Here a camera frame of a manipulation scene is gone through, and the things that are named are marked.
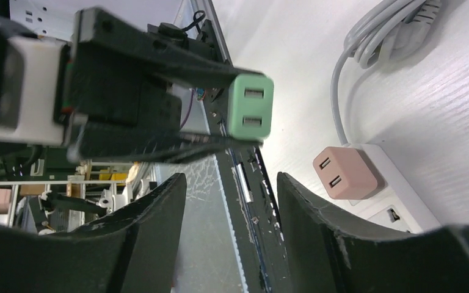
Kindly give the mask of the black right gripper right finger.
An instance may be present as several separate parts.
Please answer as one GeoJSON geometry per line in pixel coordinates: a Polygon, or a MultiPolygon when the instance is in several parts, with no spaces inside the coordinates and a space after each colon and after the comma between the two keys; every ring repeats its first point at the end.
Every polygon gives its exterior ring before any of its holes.
{"type": "Polygon", "coordinates": [[[469,292],[469,225],[386,228],[284,172],[277,195],[293,292],[469,292]]]}

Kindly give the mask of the pink adapter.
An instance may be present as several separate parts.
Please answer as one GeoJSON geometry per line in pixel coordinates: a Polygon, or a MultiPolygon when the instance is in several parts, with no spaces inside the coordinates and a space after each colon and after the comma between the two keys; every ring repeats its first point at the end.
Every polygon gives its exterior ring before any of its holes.
{"type": "Polygon", "coordinates": [[[385,181],[362,151],[329,146],[313,160],[313,168],[334,200],[363,200],[385,186],[385,181]]]}

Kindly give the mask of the green adapter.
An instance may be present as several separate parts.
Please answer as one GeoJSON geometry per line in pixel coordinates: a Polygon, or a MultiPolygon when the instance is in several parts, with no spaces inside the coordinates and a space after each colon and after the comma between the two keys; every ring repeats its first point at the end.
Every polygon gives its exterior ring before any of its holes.
{"type": "Polygon", "coordinates": [[[227,133],[239,140],[262,141],[272,124],[274,82],[265,75],[240,74],[228,90],[227,133]]]}

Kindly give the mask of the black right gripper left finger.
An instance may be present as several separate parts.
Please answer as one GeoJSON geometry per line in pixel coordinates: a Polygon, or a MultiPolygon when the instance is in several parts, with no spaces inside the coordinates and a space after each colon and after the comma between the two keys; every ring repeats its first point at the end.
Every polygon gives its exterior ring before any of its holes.
{"type": "Polygon", "coordinates": [[[186,176],[176,173],[68,233],[0,225],[0,292],[170,292],[186,191],[186,176]]]}

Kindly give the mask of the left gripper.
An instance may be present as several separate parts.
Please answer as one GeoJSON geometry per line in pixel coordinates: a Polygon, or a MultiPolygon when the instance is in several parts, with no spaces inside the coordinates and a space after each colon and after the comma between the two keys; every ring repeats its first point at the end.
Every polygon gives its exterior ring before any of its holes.
{"type": "Polygon", "coordinates": [[[240,75],[259,72],[208,60],[101,7],[76,12],[75,44],[63,46],[60,66],[55,122],[67,125],[73,113],[90,120],[70,129],[70,162],[187,164],[259,145],[179,131],[182,102],[168,92],[167,82],[224,88],[240,75]]]}

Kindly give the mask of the white power strip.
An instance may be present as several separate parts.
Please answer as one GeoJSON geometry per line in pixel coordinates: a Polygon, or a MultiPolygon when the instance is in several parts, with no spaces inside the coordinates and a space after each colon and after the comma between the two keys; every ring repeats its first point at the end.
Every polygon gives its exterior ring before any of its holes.
{"type": "Polygon", "coordinates": [[[418,234],[441,227],[380,146],[356,143],[351,146],[367,155],[382,178],[383,188],[367,199],[341,200],[338,205],[367,221],[398,231],[418,234]]]}

